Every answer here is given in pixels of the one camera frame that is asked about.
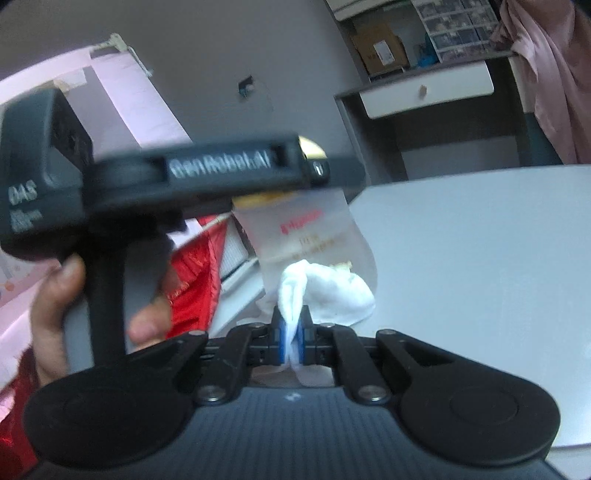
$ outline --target red fabric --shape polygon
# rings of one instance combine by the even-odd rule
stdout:
[[[199,219],[205,225],[215,217]],[[207,330],[217,308],[221,281],[219,267],[226,239],[226,224],[214,226],[181,250],[172,264],[181,287],[169,295],[173,306],[173,328],[168,338],[189,330]],[[22,429],[22,412],[27,399],[37,389],[33,351],[27,350],[16,379],[7,388],[15,392],[14,406],[0,423],[0,480],[12,480],[37,463],[37,458]]]
[[[35,359],[29,349],[22,355],[17,377],[7,387],[14,390],[14,406],[0,423],[0,480],[15,478],[37,463],[21,424],[25,403],[37,385]]]
[[[215,217],[199,219],[205,225]],[[168,338],[189,330],[207,330],[222,288],[219,267],[226,240],[221,223],[173,254],[172,264],[181,287],[168,296],[173,306],[173,328]]]

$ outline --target finger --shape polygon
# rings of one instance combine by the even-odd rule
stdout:
[[[68,372],[63,340],[63,315],[84,286],[85,268],[73,255],[45,280],[31,306],[33,352],[41,386]]]
[[[143,350],[144,348],[148,348],[154,345],[158,345],[160,342],[164,342],[164,338],[158,338],[156,340],[150,340],[149,342],[145,342],[142,343],[141,345],[138,345],[135,349],[134,352],[138,352],[140,350]]]
[[[177,271],[172,265],[168,266],[168,270],[164,274],[160,287],[164,293],[172,293],[180,287],[180,280],[178,279]]]
[[[129,323],[127,334],[136,345],[166,337],[172,327],[172,309],[168,300],[157,296],[146,308],[138,312]]]
[[[31,328],[61,333],[63,315],[82,291],[85,280],[82,259],[74,254],[45,280],[31,306]]]

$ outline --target plastic bag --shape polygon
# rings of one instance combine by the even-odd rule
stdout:
[[[322,265],[350,263],[375,292],[374,255],[350,214],[342,190],[317,190],[282,197],[270,204],[235,209],[261,265],[269,294],[284,269],[299,260]]]

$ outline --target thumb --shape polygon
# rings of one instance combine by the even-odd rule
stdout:
[[[74,254],[45,280],[31,307],[31,328],[61,330],[63,315],[84,287],[85,267]]]
[[[72,255],[45,280],[31,306],[31,336],[41,385],[67,374],[63,319],[68,306],[82,292],[84,262]]]

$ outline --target white table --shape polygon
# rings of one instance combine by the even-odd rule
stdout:
[[[560,408],[554,447],[591,443],[591,166],[370,187],[351,212],[378,267],[360,335],[394,328],[534,381]],[[572,478],[591,475],[575,456]]]

